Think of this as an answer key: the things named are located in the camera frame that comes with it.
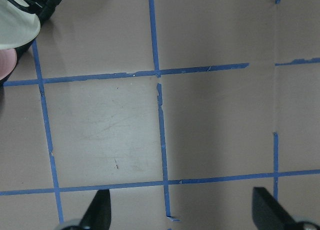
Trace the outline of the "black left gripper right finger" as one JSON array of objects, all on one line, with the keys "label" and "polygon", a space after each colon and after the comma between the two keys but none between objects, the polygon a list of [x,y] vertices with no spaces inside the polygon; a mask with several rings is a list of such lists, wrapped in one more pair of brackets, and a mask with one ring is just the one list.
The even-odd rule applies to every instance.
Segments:
[{"label": "black left gripper right finger", "polygon": [[252,220],[259,230],[304,229],[264,187],[253,188]]}]

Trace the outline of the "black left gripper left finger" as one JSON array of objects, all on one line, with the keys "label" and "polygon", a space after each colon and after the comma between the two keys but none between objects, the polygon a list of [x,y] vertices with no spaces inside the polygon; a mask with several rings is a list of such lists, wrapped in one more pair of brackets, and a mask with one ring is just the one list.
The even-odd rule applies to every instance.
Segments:
[{"label": "black left gripper left finger", "polygon": [[98,190],[79,222],[81,229],[109,229],[111,225],[110,190]]}]

